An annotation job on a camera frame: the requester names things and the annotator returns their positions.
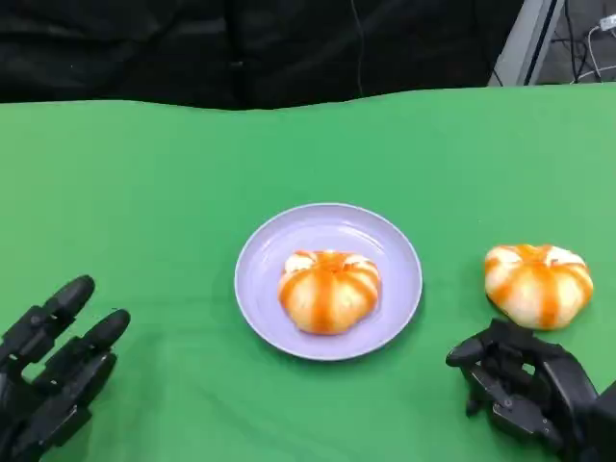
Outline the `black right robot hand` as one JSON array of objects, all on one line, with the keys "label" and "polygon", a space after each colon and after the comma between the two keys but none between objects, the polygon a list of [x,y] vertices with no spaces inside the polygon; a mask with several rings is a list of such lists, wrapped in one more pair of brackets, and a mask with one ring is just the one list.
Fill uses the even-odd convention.
[{"label": "black right robot hand", "polygon": [[490,325],[455,346],[446,364],[469,386],[466,415],[484,410],[492,426],[532,441],[562,461],[597,461],[587,417],[598,398],[577,358],[512,321]]}]

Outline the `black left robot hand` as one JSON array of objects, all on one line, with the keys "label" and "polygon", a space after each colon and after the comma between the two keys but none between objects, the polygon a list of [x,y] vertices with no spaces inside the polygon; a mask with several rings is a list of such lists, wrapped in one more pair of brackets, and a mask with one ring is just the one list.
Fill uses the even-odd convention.
[{"label": "black left robot hand", "polygon": [[84,336],[56,347],[94,290],[93,278],[80,275],[2,335],[2,460],[39,461],[90,420],[90,404],[116,366],[114,344],[131,320],[128,311],[117,309]]}]

